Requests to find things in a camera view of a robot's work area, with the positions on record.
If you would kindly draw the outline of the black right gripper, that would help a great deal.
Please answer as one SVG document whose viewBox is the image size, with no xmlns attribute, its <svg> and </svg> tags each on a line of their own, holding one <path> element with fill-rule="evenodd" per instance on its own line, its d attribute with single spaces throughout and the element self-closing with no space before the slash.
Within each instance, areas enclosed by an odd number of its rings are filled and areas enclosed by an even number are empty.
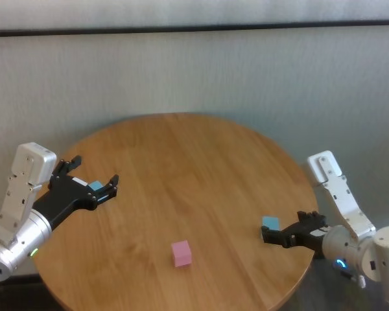
<svg viewBox="0 0 389 311">
<path fill-rule="evenodd" d="M 283 248 L 305 247 L 314 251 L 315 259 L 325 259 L 322 243 L 330 226 L 326 224 L 325 216 L 316 211 L 306 213 L 298 211 L 298 220 L 291 225 L 289 231 L 272 230 L 267 226 L 261 227 L 261 236 L 266 244 L 274 244 Z"/>
</svg>

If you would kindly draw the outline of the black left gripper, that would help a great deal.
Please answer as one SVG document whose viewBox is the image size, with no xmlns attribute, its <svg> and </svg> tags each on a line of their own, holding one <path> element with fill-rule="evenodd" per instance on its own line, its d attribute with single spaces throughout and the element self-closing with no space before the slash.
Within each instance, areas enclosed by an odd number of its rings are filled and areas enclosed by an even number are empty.
<svg viewBox="0 0 389 311">
<path fill-rule="evenodd" d="M 68 173 L 82 163 L 76 155 L 70 161 L 63 159 L 57 164 L 48 185 L 48 191 L 38 198 L 33 209 L 39 212 L 54 231 L 65 219 L 77 210 L 94 211 L 98 205 L 116 197 L 119 176 L 111 177 L 107 184 L 99 181 L 85 186 Z"/>
</svg>

